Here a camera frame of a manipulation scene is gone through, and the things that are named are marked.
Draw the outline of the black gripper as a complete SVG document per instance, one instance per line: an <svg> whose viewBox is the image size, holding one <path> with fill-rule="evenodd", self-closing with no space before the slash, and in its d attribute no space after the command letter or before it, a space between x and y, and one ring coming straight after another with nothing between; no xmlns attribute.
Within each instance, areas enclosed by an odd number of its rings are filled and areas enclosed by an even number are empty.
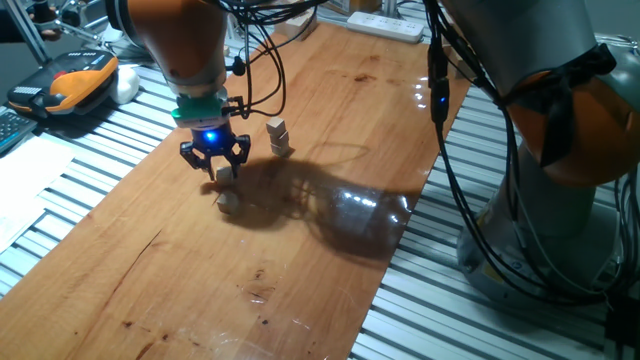
<svg viewBox="0 0 640 360"><path fill-rule="evenodd" d="M238 175L242 164L247 162L251 138L249 135L235 136L229 124L208 130L192 130L193 142L182 142L179 152L182 158L194 169L206 172L211 180L214 174L211 168L211 157L200 157L194 147L207 154L224 154L231 165L234 176Z"/></svg>

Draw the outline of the person hand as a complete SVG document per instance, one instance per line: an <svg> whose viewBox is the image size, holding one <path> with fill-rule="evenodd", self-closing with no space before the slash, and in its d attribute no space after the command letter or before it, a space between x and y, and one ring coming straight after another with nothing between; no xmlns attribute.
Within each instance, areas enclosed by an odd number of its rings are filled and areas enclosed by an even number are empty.
<svg viewBox="0 0 640 360"><path fill-rule="evenodd" d="M58 18L56 8L51 7L48 0L34 0L28 13L43 40L57 41L61 38L62 32L55 25Z"/></svg>

